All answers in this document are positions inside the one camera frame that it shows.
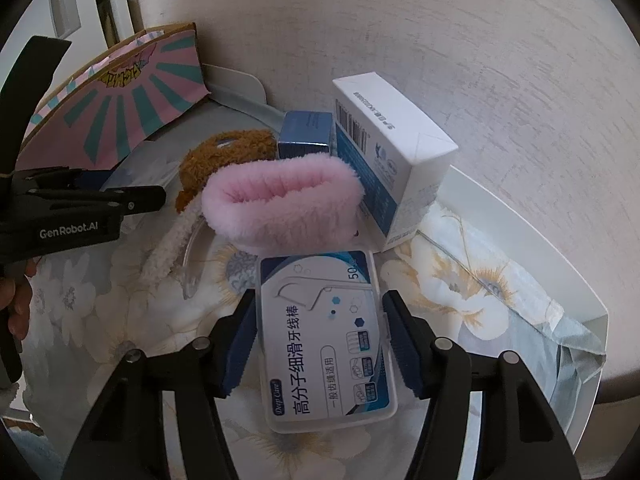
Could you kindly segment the person's left hand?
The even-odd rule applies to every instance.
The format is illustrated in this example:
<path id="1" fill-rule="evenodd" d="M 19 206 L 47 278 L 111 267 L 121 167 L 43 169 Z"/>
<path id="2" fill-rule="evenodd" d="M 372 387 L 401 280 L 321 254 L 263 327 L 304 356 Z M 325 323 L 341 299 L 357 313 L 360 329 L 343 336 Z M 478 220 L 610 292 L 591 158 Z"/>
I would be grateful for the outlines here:
<path id="1" fill-rule="evenodd" d="M 30 302 L 32 301 L 30 279 L 36 273 L 35 261 L 28 259 L 21 278 L 2 276 L 0 281 L 0 308 L 1 312 L 6 311 L 6 318 L 2 318 L 1 326 L 17 340 L 24 340 L 29 331 Z"/>

